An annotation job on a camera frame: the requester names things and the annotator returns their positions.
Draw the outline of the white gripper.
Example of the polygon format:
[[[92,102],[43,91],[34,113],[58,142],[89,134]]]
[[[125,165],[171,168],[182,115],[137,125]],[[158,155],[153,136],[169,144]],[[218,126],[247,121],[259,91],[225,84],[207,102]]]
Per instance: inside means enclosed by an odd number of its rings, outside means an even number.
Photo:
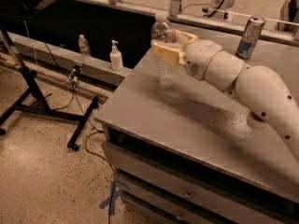
[[[186,73],[202,81],[208,63],[223,50],[223,47],[211,40],[198,40],[198,36],[194,34],[180,30],[176,30],[175,33],[179,44],[153,42],[151,44],[153,53],[170,65],[185,64]]]

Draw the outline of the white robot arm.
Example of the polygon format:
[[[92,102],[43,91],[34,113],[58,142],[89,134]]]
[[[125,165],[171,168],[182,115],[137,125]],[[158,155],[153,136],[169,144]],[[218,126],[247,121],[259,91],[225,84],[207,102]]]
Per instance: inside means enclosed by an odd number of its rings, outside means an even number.
[[[157,58],[182,65],[190,77],[247,107],[277,132],[299,160],[299,106],[275,71],[251,66],[221,45],[180,30],[152,34],[151,49]]]

